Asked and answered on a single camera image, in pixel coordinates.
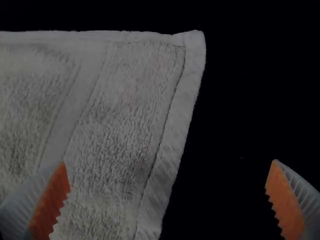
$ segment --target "towel hem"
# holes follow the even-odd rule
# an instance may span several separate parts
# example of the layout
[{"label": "towel hem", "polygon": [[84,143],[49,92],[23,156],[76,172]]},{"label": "towel hem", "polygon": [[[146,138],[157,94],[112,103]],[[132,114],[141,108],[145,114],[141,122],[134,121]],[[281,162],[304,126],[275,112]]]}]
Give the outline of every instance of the towel hem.
[{"label": "towel hem", "polygon": [[[162,219],[177,177],[206,63],[206,43],[201,31],[179,33],[172,38],[183,38],[186,51],[184,69],[171,102],[159,151],[142,193],[133,240],[141,236],[160,237]],[[163,176],[163,173],[170,174],[165,183],[157,177]],[[154,207],[151,206],[155,204],[160,210],[153,211]]]}]

